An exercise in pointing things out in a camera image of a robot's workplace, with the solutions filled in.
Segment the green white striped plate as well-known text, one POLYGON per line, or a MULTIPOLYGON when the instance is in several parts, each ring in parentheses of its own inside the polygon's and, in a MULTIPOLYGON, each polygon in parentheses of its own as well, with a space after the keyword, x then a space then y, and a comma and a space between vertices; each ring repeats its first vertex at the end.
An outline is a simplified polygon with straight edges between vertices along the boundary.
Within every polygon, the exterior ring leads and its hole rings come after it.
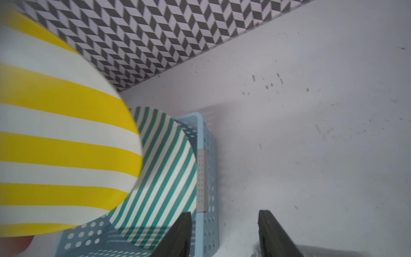
POLYGON ((117 232, 152 250, 181 213, 195 213, 197 161, 189 138, 168 114, 130 108, 143 149, 143 165, 129 196, 108 215, 117 232))

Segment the yellow white striped plate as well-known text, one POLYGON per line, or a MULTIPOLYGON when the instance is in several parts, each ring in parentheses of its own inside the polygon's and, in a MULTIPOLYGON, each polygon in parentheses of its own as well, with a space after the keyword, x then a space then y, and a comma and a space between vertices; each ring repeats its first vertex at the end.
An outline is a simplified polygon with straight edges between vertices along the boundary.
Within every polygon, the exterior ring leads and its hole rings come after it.
POLYGON ((1 236, 95 220, 129 195, 141 168, 138 129, 112 85, 1 4, 1 236))

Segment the light blue plastic basket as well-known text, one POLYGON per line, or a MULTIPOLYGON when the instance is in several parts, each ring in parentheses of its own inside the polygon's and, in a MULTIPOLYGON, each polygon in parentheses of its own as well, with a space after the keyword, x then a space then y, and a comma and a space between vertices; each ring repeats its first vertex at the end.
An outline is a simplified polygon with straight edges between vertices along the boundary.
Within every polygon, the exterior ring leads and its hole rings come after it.
MULTIPOLYGON (((189 138, 197 161, 197 204, 192 214, 190 257, 211 257, 219 246, 216 141, 203 116, 192 112, 173 118, 189 138)), ((135 246, 110 223, 108 214, 62 232, 58 257, 149 257, 153 250, 135 246)))

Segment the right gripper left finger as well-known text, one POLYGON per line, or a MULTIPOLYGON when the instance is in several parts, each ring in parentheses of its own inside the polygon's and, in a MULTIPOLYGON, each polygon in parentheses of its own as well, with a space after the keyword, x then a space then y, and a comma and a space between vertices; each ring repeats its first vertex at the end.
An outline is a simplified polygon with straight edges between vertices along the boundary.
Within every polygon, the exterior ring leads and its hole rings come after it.
POLYGON ((192 238, 192 214, 181 213, 150 257, 189 257, 192 238))

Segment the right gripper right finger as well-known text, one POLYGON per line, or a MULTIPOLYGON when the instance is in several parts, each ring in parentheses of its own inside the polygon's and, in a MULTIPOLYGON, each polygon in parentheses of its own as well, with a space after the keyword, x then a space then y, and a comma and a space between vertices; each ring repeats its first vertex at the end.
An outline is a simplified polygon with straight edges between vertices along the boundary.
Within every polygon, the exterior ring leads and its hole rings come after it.
POLYGON ((263 257, 303 257, 271 211, 259 211, 258 225, 263 257))

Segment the red plastic cup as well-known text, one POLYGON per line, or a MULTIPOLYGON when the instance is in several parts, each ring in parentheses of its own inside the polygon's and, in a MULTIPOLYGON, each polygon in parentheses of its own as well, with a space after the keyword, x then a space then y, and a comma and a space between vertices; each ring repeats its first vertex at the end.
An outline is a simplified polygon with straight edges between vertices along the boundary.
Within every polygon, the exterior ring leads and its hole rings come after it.
POLYGON ((31 244, 34 236, 1 237, 1 257, 16 257, 31 244))

